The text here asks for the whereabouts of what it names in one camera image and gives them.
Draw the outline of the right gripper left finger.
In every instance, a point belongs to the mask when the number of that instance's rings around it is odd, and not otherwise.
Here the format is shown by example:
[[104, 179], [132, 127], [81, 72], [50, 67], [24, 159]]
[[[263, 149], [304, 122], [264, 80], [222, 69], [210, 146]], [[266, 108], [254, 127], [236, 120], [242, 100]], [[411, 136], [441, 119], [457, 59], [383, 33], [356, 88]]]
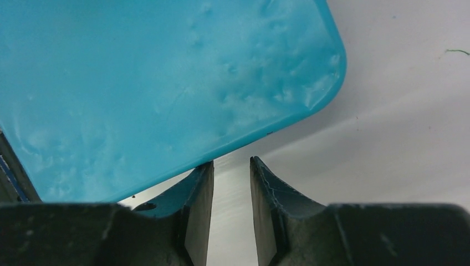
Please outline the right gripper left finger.
[[1, 264], [206, 265], [213, 186], [207, 162], [134, 209], [4, 203]]

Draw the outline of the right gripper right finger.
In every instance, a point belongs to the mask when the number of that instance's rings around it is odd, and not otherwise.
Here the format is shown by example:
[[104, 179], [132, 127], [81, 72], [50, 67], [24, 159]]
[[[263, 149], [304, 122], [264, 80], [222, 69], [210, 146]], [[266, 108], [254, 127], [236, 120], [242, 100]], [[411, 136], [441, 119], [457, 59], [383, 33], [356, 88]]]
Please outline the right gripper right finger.
[[313, 201], [250, 159], [259, 265], [468, 265], [469, 213], [443, 203]]

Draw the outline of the teal box lid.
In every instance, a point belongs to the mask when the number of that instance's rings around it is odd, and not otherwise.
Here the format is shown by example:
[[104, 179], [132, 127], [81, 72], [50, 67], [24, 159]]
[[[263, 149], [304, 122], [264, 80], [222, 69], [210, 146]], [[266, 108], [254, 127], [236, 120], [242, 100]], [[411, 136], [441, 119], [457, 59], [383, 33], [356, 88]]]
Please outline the teal box lid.
[[44, 202], [120, 201], [324, 108], [325, 1], [2, 1], [1, 129]]

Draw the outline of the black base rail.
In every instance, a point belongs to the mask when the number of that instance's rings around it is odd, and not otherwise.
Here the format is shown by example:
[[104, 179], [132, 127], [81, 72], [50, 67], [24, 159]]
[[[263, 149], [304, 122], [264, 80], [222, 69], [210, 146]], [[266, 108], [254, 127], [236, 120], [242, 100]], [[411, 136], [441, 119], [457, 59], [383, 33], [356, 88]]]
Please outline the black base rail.
[[10, 143], [1, 131], [1, 203], [42, 202]]

